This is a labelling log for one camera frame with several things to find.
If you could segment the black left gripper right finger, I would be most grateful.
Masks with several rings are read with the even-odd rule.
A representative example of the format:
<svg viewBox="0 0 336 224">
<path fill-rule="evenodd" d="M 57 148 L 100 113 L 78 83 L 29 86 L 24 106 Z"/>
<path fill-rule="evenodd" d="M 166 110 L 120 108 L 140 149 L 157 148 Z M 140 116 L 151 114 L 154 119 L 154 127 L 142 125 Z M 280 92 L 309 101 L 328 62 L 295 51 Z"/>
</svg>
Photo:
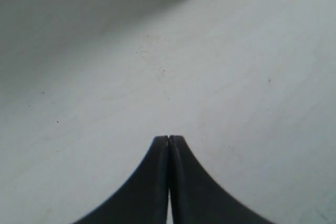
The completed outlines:
<svg viewBox="0 0 336 224">
<path fill-rule="evenodd" d="M 270 223 L 212 179 L 182 136 L 170 136 L 170 194 L 174 223 Z"/>
</svg>

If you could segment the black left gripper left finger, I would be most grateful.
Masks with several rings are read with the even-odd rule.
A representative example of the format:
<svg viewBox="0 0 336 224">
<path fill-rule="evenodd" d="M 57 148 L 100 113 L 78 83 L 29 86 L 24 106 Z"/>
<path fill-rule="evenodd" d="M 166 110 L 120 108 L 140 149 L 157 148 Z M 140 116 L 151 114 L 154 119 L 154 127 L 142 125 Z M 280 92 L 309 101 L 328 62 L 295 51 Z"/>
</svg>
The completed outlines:
<svg viewBox="0 0 336 224">
<path fill-rule="evenodd" d="M 128 180 L 104 203 L 76 223 L 166 223 L 168 161 L 168 137 L 155 137 Z"/>
</svg>

